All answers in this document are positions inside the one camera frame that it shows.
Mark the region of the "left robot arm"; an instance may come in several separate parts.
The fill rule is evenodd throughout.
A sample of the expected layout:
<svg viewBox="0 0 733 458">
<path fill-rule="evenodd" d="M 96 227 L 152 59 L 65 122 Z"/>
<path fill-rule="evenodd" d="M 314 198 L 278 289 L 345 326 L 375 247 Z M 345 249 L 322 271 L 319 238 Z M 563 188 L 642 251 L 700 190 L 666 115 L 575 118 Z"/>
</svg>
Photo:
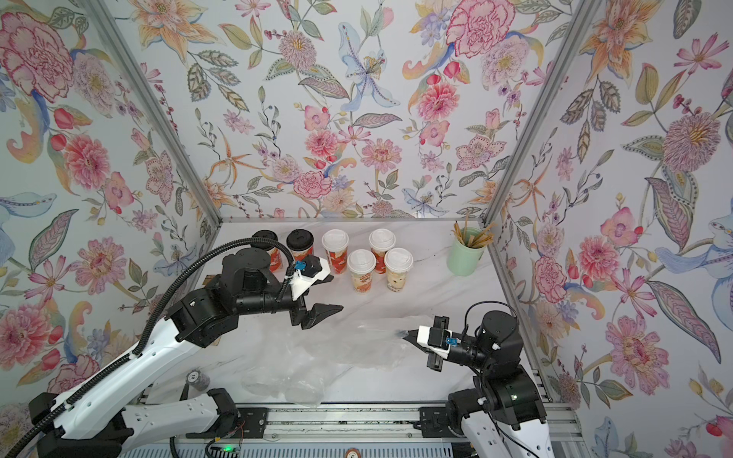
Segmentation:
<svg viewBox="0 0 733 458">
<path fill-rule="evenodd" d="M 242 316 L 285 312 L 292 326 L 307 330 L 342 311 L 305 301 L 311 286 L 332 281 L 328 261 L 314 255 L 297 261 L 286 246 L 271 242 L 287 259 L 278 280 L 266 243 L 235 240 L 192 263 L 163 294 L 133 347 L 77 387 L 30 402 L 32 429 L 9 456 L 19 456 L 32 440 L 41 457 L 118 457 L 183 434 L 234 431 L 240 412 L 225 389 L 165 405 L 132 402 L 168 370 L 235 330 Z"/>
</svg>

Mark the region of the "white lid floral cup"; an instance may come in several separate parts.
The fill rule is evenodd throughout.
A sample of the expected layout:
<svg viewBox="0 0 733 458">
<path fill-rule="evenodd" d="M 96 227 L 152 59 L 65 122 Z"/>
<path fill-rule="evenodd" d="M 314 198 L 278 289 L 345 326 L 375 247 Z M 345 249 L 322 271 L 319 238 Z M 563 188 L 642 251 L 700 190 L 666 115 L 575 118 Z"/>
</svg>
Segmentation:
<svg viewBox="0 0 733 458">
<path fill-rule="evenodd" d="M 371 290 L 372 274 L 376 267 L 376 257 L 370 250 L 356 249 L 347 258 L 347 268 L 351 274 L 352 285 L 359 293 Z"/>
</svg>

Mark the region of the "clear plastic carrier bag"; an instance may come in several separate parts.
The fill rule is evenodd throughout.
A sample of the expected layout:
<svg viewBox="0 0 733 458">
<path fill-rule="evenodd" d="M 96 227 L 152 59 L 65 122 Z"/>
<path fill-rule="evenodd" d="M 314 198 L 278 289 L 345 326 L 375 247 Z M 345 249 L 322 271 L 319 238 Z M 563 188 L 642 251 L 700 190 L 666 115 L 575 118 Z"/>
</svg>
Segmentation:
<svg viewBox="0 0 733 458">
<path fill-rule="evenodd" d="M 443 399 L 450 375 L 426 368 L 427 355 L 406 340 L 429 326 L 427 315 L 326 322 L 304 346 L 314 357 L 313 377 L 323 403 Z"/>
</svg>

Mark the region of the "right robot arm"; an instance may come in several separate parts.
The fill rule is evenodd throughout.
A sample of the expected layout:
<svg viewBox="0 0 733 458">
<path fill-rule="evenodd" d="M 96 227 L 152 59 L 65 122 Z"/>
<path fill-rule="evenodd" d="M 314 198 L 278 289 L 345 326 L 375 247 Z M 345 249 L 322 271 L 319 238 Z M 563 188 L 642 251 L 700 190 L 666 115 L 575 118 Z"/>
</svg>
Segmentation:
<svg viewBox="0 0 733 458">
<path fill-rule="evenodd" d="M 553 457 L 544 402 L 521 364 L 517 318 L 491 310 L 473 335 L 467 324 L 460 332 L 449 324 L 439 316 L 404 337 L 427 354 L 427 368 L 451 363 L 473 374 L 473 386 L 449 394 L 442 408 L 420 408 L 422 436 L 466 439 L 476 457 Z"/>
</svg>

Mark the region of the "white lid beige cup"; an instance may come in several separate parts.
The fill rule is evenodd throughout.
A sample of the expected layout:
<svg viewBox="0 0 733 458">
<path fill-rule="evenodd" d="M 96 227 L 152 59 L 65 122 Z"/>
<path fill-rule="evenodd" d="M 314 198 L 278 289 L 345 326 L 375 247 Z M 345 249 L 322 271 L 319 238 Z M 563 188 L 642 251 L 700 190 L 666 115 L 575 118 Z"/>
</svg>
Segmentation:
<svg viewBox="0 0 733 458">
<path fill-rule="evenodd" d="M 385 255 L 387 268 L 387 288 L 401 292 L 407 282 L 408 273 L 413 267 L 413 255 L 405 248 L 395 247 Z"/>
</svg>

